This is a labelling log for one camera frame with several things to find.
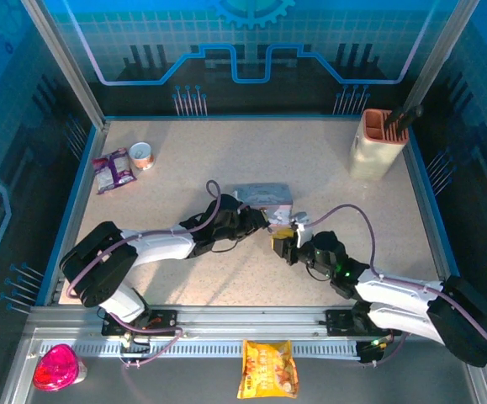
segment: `small tin can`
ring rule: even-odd
[[[129,156],[133,164],[140,170],[147,170],[153,166],[154,158],[151,154],[151,146],[143,141],[131,146]]]

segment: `metal pole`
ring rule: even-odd
[[[405,101],[405,110],[415,107],[422,102],[426,93],[430,89],[430,86],[434,83],[443,64],[451,54],[453,47],[456,45],[460,34],[462,34],[462,31],[471,18],[471,14],[473,14],[477,4],[479,4],[479,0],[458,1],[456,8],[445,24],[434,49],[432,49],[428,59],[426,59],[421,74],[417,78]]]
[[[50,15],[46,6],[42,1],[37,0],[21,0],[24,8],[32,18],[32,22],[41,34],[41,38],[47,44],[50,53],[56,59],[56,63],[64,73],[67,81],[69,82],[71,89],[77,96],[82,107],[86,111],[88,118],[92,121],[92,124],[99,130],[104,126],[105,117],[103,111],[92,90],[88,86],[88,83],[82,75],[81,69],[75,62],[69,48],[67,48],[66,42],[62,39],[54,19]]]

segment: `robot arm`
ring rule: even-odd
[[[269,226],[263,212],[243,206],[228,194],[220,196],[220,208],[213,220],[201,226],[214,213],[215,204],[216,201],[212,202],[203,214],[192,216],[168,231],[152,231],[156,234],[149,236],[120,230],[112,221],[103,222],[61,260],[60,268],[67,280],[73,282],[101,252],[134,238],[92,267],[74,290],[85,307],[101,306],[123,322],[139,322],[141,317],[147,317],[147,304],[122,283],[133,267],[164,259],[195,258],[211,251],[219,240],[238,242]]]
[[[338,295],[356,300],[352,320],[359,332],[375,326],[414,333],[445,345],[468,364],[486,365],[487,341],[449,302],[430,293],[453,297],[487,332],[487,301],[464,279],[423,282],[378,274],[350,258],[333,231],[313,236],[303,226],[274,237],[273,250],[288,265],[301,262],[325,275]]]

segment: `tissue box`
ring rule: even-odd
[[[294,200],[287,184],[246,183],[236,185],[232,195],[253,209],[264,210],[271,226],[289,225]]]

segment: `purple snack bag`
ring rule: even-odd
[[[92,160],[95,178],[98,180],[98,194],[116,189],[136,180],[131,171],[127,149],[120,148]]]

